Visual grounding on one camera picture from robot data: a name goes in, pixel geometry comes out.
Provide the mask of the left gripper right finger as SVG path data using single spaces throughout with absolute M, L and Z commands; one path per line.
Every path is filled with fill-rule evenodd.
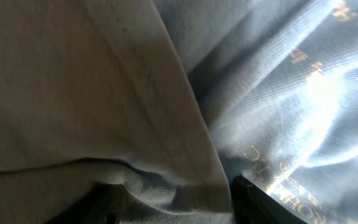
M 232 181 L 231 197 L 236 224 L 306 224 L 241 175 Z

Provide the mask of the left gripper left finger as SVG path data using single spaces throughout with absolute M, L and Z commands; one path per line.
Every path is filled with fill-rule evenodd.
M 126 189 L 122 185 L 99 184 L 45 224 L 116 224 L 125 211 Z

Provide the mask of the light blue t-shirt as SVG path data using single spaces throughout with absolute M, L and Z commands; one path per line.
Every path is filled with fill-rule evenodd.
M 358 223 L 358 1 L 0 1 L 0 223 L 236 223 L 239 175 Z

